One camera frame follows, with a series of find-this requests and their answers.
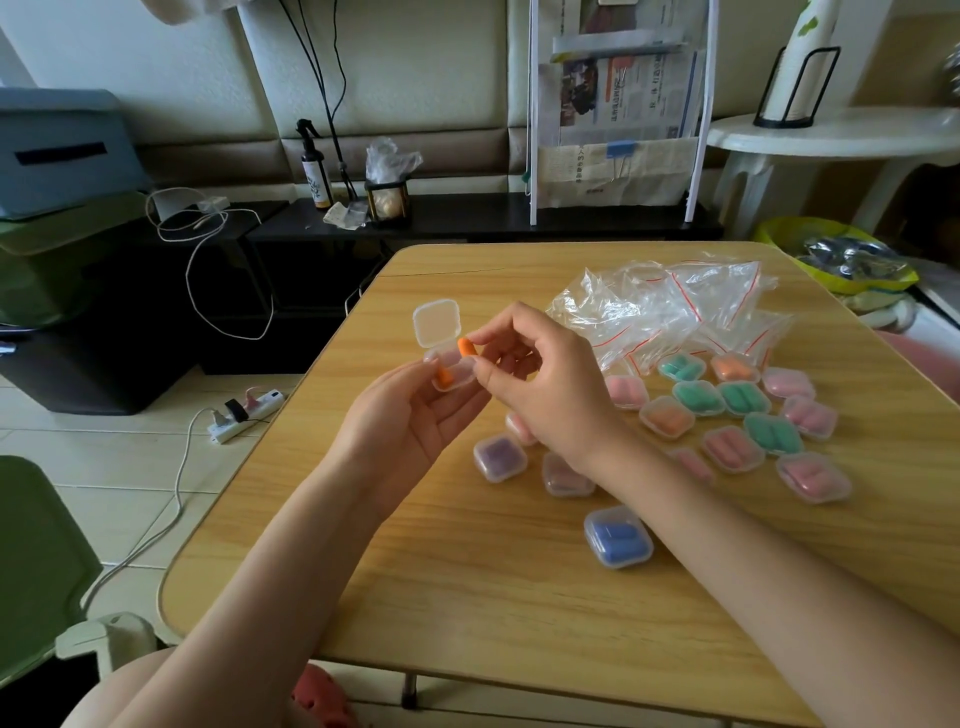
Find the yellow bowl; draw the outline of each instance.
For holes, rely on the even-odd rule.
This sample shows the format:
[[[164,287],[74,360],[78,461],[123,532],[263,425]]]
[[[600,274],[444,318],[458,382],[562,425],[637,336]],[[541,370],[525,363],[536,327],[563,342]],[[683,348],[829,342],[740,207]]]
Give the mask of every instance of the yellow bowl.
[[[911,285],[920,280],[917,272],[911,267],[904,271],[900,280],[847,280],[839,276],[833,276],[830,273],[814,268],[812,265],[798,260],[790,254],[790,251],[784,248],[786,241],[798,239],[800,231],[805,229],[810,235],[823,235],[833,237],[836,235],[849,235],[858,240],[868,242],[879,242],[875,237],[868,235],[862,230],[858,230],[850,225],[836,223],[832,220],[824,220],[819,217],[775,217],[760,223],[756,226],[754,240],[757,243],[766,243],[775,245],[785,253],[790,255],[793,261],[803,268],[811,278],[817,280],[830,293],[840,296],[856,296],[864,291],[905,291]]]

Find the aluminum foil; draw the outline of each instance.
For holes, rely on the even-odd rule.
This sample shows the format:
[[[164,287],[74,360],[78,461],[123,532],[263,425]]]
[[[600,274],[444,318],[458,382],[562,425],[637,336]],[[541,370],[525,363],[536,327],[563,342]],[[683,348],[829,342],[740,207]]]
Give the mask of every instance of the aluminum foil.
[[[810,238],[797,259],[847,280],[900,280],[910,269],[904,257],[883,243],[849,235]]]

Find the white side table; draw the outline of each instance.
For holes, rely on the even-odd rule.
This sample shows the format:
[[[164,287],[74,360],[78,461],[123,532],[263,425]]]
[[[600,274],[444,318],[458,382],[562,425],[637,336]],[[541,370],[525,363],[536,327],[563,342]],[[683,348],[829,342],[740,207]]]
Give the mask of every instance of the white side table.
[[[921,164],[960,163],[960,109],[854,107],[822,111],[809,129],[763,129],[754,116],[710,125],[710,146],[731,151],[713,197],[727,237],[749,237],[774,166],[790,162],[889,159],[853,224],[873,232],[903,180]],[[735,181],[747,176],[743,198],[732,210]]]

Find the forearm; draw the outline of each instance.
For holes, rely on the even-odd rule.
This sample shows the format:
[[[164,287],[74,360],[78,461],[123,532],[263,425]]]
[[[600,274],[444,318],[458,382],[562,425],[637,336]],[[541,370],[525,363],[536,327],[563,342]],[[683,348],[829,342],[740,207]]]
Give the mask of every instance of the forearm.
[[[272,725],[379,519],[321,465],[118,726]]]
[[[635,440],[600,473],[829,726],[949,725],[960,643]]]

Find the power strip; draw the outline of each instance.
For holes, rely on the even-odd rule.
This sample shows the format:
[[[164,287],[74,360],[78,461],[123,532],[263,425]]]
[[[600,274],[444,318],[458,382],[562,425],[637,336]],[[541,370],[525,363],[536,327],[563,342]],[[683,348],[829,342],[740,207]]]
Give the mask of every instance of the power strip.
[[[217,425],[214,423],[209,426],[206,431],[210,433],[210,440],[222,445],[231,437],[236,437],[245,429],[250,429],[256,425],[258,420],[274,414],[284,403],[284,400],[285,398],[282,392],[276,389],[270,390],[267,394],[256,398],[256,407],[251,407],[247,410],[247,414],[250,415],[249,420],[238,423],[233,419],[232,415],[227,415],[228,421],[226,425]]]

